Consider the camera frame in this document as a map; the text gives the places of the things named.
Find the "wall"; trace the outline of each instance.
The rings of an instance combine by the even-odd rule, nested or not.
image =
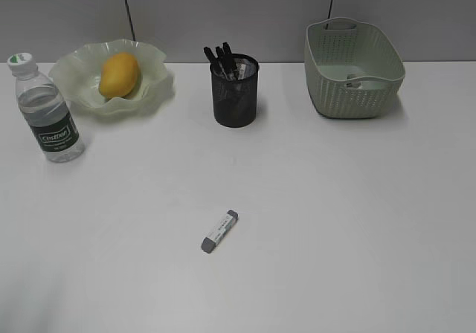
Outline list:
[[[261,62],[303,60],[305,27],[330,0],[129,0],[138,40],[170,62],[204,62],[203,47],[229,42]]]
[[[301,62],[307,24],[330,0],[129,0],[138,41],[169,62],[204,62],[230,42],[261,62]],[[476,0],[334,0],[333,16],[378,25],[404,60],[475,60]],[[53,62],[89,42],[132,38],[124,0],[0,0],[0,59],[19,51]]]
[[[476,0],[335,0],[333,16],[379,26],[404,60],[475,60]]]
[[[55,62],[90,42],[130,38],[123,0],[0,0],[0,62],[32,53]]]

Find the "pen holder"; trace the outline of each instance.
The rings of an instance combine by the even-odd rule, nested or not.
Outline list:
[[[256,117],[258,62],[245,54],[233,54],[238,80],[229,80],[218,62],[210,64],[213,115],[227,127],[243,127]]]

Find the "mango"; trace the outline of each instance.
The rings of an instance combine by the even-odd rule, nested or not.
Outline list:
[[[103,64],[99,92],[109,99],[125,97],[135,87],[139,74],[139,64],[132,54],[115,54]]]

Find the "white bottle cap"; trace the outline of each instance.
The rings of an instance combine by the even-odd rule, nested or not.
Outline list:
[[[31,74],[38,70],[35,59],[29,53],[14,54],[8,58],[7,64],[15,77]]]

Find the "light green basket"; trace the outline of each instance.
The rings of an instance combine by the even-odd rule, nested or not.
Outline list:
[[[326,117],[384,114],[405,77],[402,61],[383,32],[353,19],[308,26],[304,62],[312,102]]]

